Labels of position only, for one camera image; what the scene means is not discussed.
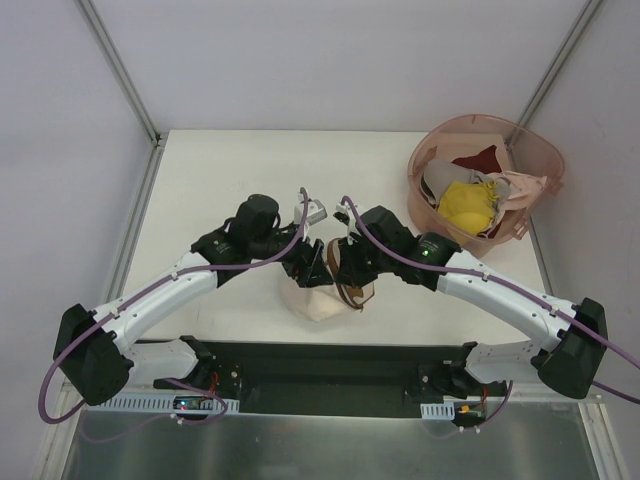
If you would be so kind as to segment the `beige round mesh laundry bag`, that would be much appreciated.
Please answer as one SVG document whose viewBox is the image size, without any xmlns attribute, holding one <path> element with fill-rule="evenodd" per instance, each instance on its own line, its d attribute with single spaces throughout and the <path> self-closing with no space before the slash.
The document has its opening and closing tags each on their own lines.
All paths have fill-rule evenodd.
<svg viewBox="0 0 640 480">
<path fill-rule="evenodd" d="M 279 293 L 285 306 L 306 320 L 321 322 L 352 312 L 362 312 L 375 296 L 373 282 L 364 287 L 332 284 L 301 288 L 286 276 L 280 278 Z"/>
</svg>

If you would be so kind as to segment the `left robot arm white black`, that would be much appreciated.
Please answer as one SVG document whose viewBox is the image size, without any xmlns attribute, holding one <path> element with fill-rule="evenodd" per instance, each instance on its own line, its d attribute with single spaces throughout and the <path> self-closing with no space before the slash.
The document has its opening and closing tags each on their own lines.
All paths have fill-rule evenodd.
<svg viewBox="0 0 640 480">
<path fill-rule="evenodd" d="M 213 355 L 201 342 L 182 335 L 143 344 L 142 336 L 190 301 L 262 266 L 281 264 L 302 288 L 332 284 L 323 242 L 308 237 L 309 228 L 326 217 L 322 203 L 301 192 L 292 222 L 281 225 L 273 198 L 249 196 L 234 216 L 196 240 L 158 278 L 92 310 L 80 304 L 67 309 L 54 347 L 56 368 L 90 406 L 105 403 L 127 385 L 180 380 L 191 389 L 211 387 Z"/>
</svg>

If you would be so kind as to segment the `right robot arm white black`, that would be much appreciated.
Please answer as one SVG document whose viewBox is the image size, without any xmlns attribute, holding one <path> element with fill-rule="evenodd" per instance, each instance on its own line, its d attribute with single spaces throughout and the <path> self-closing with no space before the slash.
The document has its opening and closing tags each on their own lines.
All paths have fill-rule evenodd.
<svg viewBox="0 0 640 480">
<path fill-rule="evenodd" d="M 335 218 L 346 225 L 338 242 L 338 283 L 364 287 L 383 274 L 466 301 L 525 335 L 516 343 L 468 342 L 429 375 L 433 389 L 465 398 L 496 382 L 540 380 L 572 399 L 589 393 L 606 351 L 604 308 L 589 298 L 574 305 L 499 277 L 454 241 L 414 235 L 388 209 L 363 214 L 348 203 Z"/>
</svg>

